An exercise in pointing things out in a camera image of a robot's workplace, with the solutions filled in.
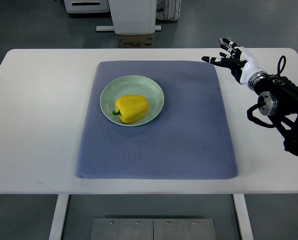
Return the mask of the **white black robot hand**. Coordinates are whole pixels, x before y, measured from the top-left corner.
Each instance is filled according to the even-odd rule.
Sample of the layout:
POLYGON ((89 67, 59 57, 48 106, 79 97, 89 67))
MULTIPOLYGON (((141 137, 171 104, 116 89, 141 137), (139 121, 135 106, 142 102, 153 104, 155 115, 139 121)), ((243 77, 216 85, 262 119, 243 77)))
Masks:
POLYGON ((247 85, 251 76, 263 72, 256 58, 244 47, 228 38, 220 38, 220 57, 203 56, 202 61, 217 67, 227 68, 241 85, 247 85))

